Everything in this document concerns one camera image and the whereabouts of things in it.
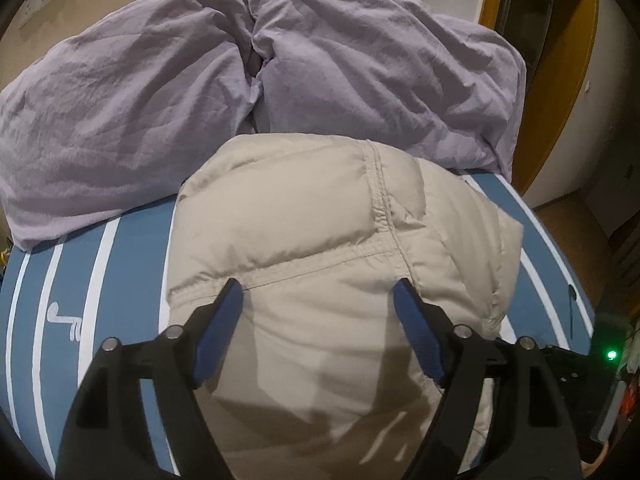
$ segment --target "blue mattress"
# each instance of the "blue mattress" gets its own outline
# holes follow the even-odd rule
[[[515,190],[489,173],[462,174],[524,225],[516,292],[501,337],[530,335],[587,353],[591,305],[564,255]],[[0,408],[27,448],[54,471],[66,414],[92,355],[166,327],[166,257],[175,201],[163,200],[41,244],[14,250],[0,292]],[[577,299],[570,294],[573,287]],[[174,470],[153,387],[143,400],[159,465]]]

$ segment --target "blue gripper pad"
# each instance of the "blue gripper pad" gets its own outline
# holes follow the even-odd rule
[[[196,345],[193,380],[198,386],[212,377],[236,330],[242,313],[242,285],[233,280]]]
[[[396,314],[409,344],[414,348],[420,368],[427,377],[443,386],[445,371],[442,365],[442,349],[422,314],[420,305],[402,281],[394,285],[393,294]]]

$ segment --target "wooden floor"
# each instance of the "wooden floor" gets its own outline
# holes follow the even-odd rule
[[[596,307],[612,269],[609,240],[595,216],[578,193],[542,205],[536,210],[546,228],[556,240]]]

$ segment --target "jacket seam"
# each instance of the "jacket seam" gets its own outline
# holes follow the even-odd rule
[[[341,264],[347,263],[347,262],[352,262],[353,260],[359,260],[361,258],[369,258],[371,256],[377,256],[379,254],[387,254],[387,253],[391,253],[395,251],[394,248],[382,248],[382,249],[378,249],[376,248],[376,250],[370,250],[370,251],[366,251],[362,254],[354,254],[353,257],[351,258],[345,258],[342,260],[339,260],[337,262],[332,262],[330,264],[326,264],[324,266],[320,266],[320,267],[315,267],[313,269],[309,269],[309,270],[305,270],[303,272],[299,272],[296,274],[289,274],[287,276],[280,276],[278,278],[272,279],[272,280],[267,280],[264,282],[258,282],[258,283],[254,283],[251,285],[245,285],[242,281],[241,281],[241,285],[242,285],[242,289],[243,290],[253,290],[254,288],[259,288],[262,286],[267,286],[267,285],[273,285],[273,283],[279,283],[279,282],[285,282],[287,280],[292,280],[295,278],[300,278],[302,276],[307,276],[308,274],[313,274],[315,272],[320,272],[322,270],[327,270],[327,269],[331,269],[333,267],[337,267]],[[185,303],[190,303],[192,301],[199,301],[199,300],[210,300],[213,297],[215,297],[220,290],[222,290],[222,287],[224,285],[224,283],[226,282],[226,280],[229,280],[230,278],[232,278],[234,275],[233,274],[229,274],[229,275],[225,275],[225,276],[220,276],[218,278],[213,278],[211,280],[211,282],[205,282],[205,283],[196,283],[194,285],[190,285],[186,288],[183,288],[182,290],[180,290],[179,292],[173,292],[170,293],[170,299],[171,299],[171,308],[180,308],[183,304]],[[215,286],[213,286],[212,288],[209,288],[212,285],[212,282],[216,283]],[[199,291],[201,291],[201,289],[204,288],[209,288],[209,290],[207,290],[206,292],[202,291],[200,296],[195,296],[194,294],[199,293]]]
[[[389,193],[386,188],[385,176],[382,171],[382,163],[380,162],[380,152],[376,149],[373,142],[371,142],[370,140],[367,140],[366,142],[368,144],[368,148],[370,152],[373,154],[373,163],[374,163],[375,172],[376,172],[375,173],[376,180],[378,181],[378,187],[382,192],[381,199],[382,199],[382,204],[385,208],[386,224],[388,225],[389,232],[391,233],[391,236],[394,240],[394,245],[396,246],[396,249],[402,256],[402,260],[404,261],[404,266],[406,267],[406,270],[409,272],[409,277],[411,278],[412,283],[414,283],[415,285],[418,285],[418,278],[416,276],[414,266],[411,264],[411,261],[409,260],[409,256],[407,252],[404,250],[404,247],[400,243],[400,238],[398,237],[398,232],[396,231],[396,226],[393,222],[393,216],[391,214],[391,204],[389,202]],[[402,272],[398,272],[396,276],[401,276],[401,275],[402,275]]]
[[[428,220],[431,229],[433,230],[433,232],[436,234],[436,236],[438,237],[438,241],[440,242],[440,245],[442,246],[442,248],[444,249],[445,254],[447,255],[447,258],[449,259],[449,261],[451,261],[451,263],[453,264],[453,266],[456,269],[456,279],[462,283],[462,285],[465,288],[465,293],[466,296],[469,298],[469,303],[470,304],[475,304],[475,301],[473,299],[473,297],[471,296],[471,293],[469,293],[469,289],[466,286],[465,280],[462,279],[462,271],[460,270],[460,266],[458,265],[456,259],[452,256],[450,249],[447,247],[446,243],[444,243],[444,240],[442,238],[442,234],[440,233],[440,230],[438,229],[437,223],[434,220],[433,214],[431,213],[431,211],[429,210],[429,202],[431,201],[431,197],[427,197],[426,195],[426,187],[424,187],[424,216],[425,218]],[[487,320],[487,316],[479,316],[481,319],[481,324],[482,324],[482,328],[484,329],[484,322]]]
[[[497,212],[497,217],[498,217],[498,229],[500,229],[500,262],[498,263],[498,268],[495,271],[496,276],[498,276],[498,284],[495,287],[494,294],[492,296],[492,302],[491,302],[492,311],[493,311],[493,315],[491,319],[494,324],[498,322],[498,318],[500,317],[500,314],[497,313],[498,297],[500,296],[500,293],[502,291],[502,279],[503,279],[502,266],[504,264],[504,258],[505,258],[504,229],[502,228],[502,219],[500,218],[500,212]]]
[[[361,140],[358,142],[358,147],[364,160],[364,168],[367,177],[367,185],[369,186],[369,194],[371,198],[371,208],[374,213],[374,224],[379,233],[391,231],[391,225],[386,215],[385,203],[382,198],[384,195],[384,189],[380,186],[380,181],[377,179],[376,174],[376,159],[375,156],[371,156],[370,141]]]
[[[313,272],[314,269],[316,268],[324,268],[327,265],[324,264],[316,264],[315,266],[313,266],[310,262],[312,262],[313,260],[327,260],[329,259],[329,257],[333,256],[336,261],[334,263],[338,264],[341,263],[342,261],[349,261],[352,260],[354,258],[359,258],[361,256],[367,256],[372,249],[368,248],[368,246],[372,246],[374,248],[378,247],[378,246],[382,246],[384,247],[384,242],[382,240],[369,240],[366,243],[363,244],[358,244],[358,245],[353,245],[353,246],[349,246],[347,244],[341,244],[340,246],[337,247],[333,247],[324,251],[319,251],[319,252],[315,252],[313,254],[308,254],[306,256],[299,256],[297,258],[292,258],[290,260],[286,260],[284,262],[278,262],[276,264],[271,264],[270,266],[266,266],[266,267],[257,267],[255,269],[251,269],[251,270],[236,270],[235,272],[232,272],[230,274],[223,274],[221,276],[213,276],[210,278],[210,280],[215,281],[215,280],[224,280],[231,278],[232,276],[249,276],[250,279],[254,279],[254,276],[258,276],[258,278],[255,278],[256,280],[260,280],[260,276],[263,276],[261,279],[262,280],[266,280],[266,281],[273,281],[272,278],[270,278],[271,275],[273,274],[284,274],[284,270],[287,269],[287,267],[295,267],[295,268],[300,268],[303,267],[305,268],[305,265],[307,267],[310,268],[309,271],[303,270],[302,274],[306,274],[307,272]],[[298,273],[292,273],[291,276],[296,276]],[[189,285],[183,285],[181,286],[181,291],[187,291],[189,290],[192,286],[195,285],[199,285],[199,283],[196,284],[189,284]]]

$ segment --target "white stripe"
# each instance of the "white stripe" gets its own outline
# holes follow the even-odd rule
[[[47,315],[47,307],[49,306],[51,287],[53,286],[53,279],[55,278],[56,271],[58,270],[58,263],[60,262],[60,255],[62,254],[62,248],[65,240],[66,236],[63,236],[58,240],[58,243],[54,247],[53,256],[49,262],[49,268],[47,269],[47,273],[44,277],[44,283],[40,293],[40,303],[38,304],[35,333],[33,336],[33,354],[31,356],[31,382],[33,383],[33,403],[36,411],[36,423],[38,425],[38,432],[40,433],[40,441],[42,443],[42,449],[44,450],[44,456],[47,459],[52,475],[56,474],[56,461],[53,459],[51,444],[49,443],[49,435],[47,434],[47,424],[44,420],[42,386],[40,384],[40,359],[42,357],[44,322]]]
[[[166,253],[164,254],[164,270],[162,271],[162,287],[160,288],[160,313],[158,315],[158,333],[161,333],[169,324],[169,304],[166,301],[166,273],[169,267],[169,248],[171,247],[171,234],[174,232],[175,207],[171,213],[171,226],[169,227],[169,238],[166,242]]]
[[[18,428],[18,421],[15,418],[15,403],[14,403],[14,384],[11,379],[11,349],[14,339],[14,323],[15,323],[15,308],[18,305],[18,298],[20,297],[20,290],[22,288],[22,279],[24,278],[24,272],[27,270],[27,264],[31,253],[26,253],[18,272],[18,280],[15,282],[14,296],[11,300],[11,309],[9,310],[9,322],[6,327],[6,351],[4,354],[4,370],[6,372],[6,392],[9,397],[9,413],[11,415],[11,423],[14,426],[15,434],[20,437],[20,429]]]
[[[169,268],[169,250],[171,248],[171,235],[174,232],[174,219],[175,219],[175,208],[178,204],[176,200],[174,204],[174,211],[171,213],[171,225],[169,226],[169,238],[166,242],[166,253],[164,254],[164,269],[162,270],[162,286],[160,288],[160,312],[158,313],[158,333],[161,333],[167,325],[169,325],[169,304],[166,300],[166,274]],[[178,466],[175,463],[174,453],[171,451],[171,446],[169,446],[169,440],[165,436],[164,441],[166,442],[166,448],[169,450],[169,459],[171,460],[171,467],[174,470],[174,474],[176,476],[180,476],[180,472],[178,471]]]
[[[171,451],[171,446],[169,446],[169,440],[167,439],[167,437],[164,438],[165,442],[166,442],[166,448],[169,450],[169,460],[171,460],[171,467],[174,468],[174,474],[176,476],[180,476],[180,472],[178,471],[178,466],[175,463],[175,458],[174,458],[174,454]]]
[[[580,292],[578,291],[578,287],[575,285],[574,279],[571,277],[571,273],[569,272],[569,269],[566,268],[566,265],[562,260],[562,256],[560,256],[560,254],[558,253],[558,250],[556,249],[556,246],[551,241],[551,238],[549,238],[549,235],[546,233],[546,230],[542,227],[540,220],[538,220],[536,215],[529,208],[529,206],[524,202],[524,200],[518,194],[518,192],[515,189],[513,189],[511,184],[509,184],[503,176],[499,174],[495,176],[498,180],[500,180],[500,182],[507,189],[507,191],[511,193],[511,196],[513,196],[514,200],[520,205],[520,207],[522,208],[524,213],[527,215],[527,217],[529,217],[530,222],[536,228],[536,231],[538,231],[538,234],[540,234],[540,237],[545,241],[546,246],[549,248],[549,252],[551,252],[551,255],[556,261],[556,264],[558,264],[558,268],[560,269],[560,272],[562,272],[564,279],[569,285],[571,285],[575,289],[576,303],[578,304],[578,310],[580,311],[580,315],[582,316],[584,327],[587,329],[587,333],[591,337],[591,335],[593,335],[593,324],[591,323],[591,319],[589,318],[589,314],[587,313],[587,308],[584,306],[584,301],[582,300]]]
[[[511,325],[511,321],[509,321],[507,316],[502,318],[502,323],[500,325],[500,337],[507,343],[511,344],[514,344],[518,339],[516,332]]]
[[[569,349],[569,343],[566,340],[566,336],[564,335],[564,331],[562,330],[562,324],[560,323],[560,319],[558,317],[558,313],[554,309],[554,304],[549,297],[549,293],[546,291],[545,284],[542,283],[540,279],[540,275],[538,271],[531,263],[531,260],[527,256],[527,253],[523,250],[520,251],[520,261],[522,266],[527,271],[531,283],[536,288],[536,292],[540,297],[540,301],[542,305],[545,307],[546,315],[551,322],[551,327],[554,329],[554,333],[556,334],[556,339],[558,340],[558,346]]]
[[[119,222],[120,217],[116,217],[109,220],[107,225],[105,225],[102,239],[100,240],[100,247],[95,256],[94,270],[92,270],[91,278],[89,279],[89,288],[86,292],[84,313],[82,314],[82,331],[78,353],[78,386],[80,386],[84,374],[94,358],[95,320],[98,316],[98,303],[100,301],[100,292],[102,291],[102,280],[104,279],[104,272],[107,269],[113,239],[115,238]]]

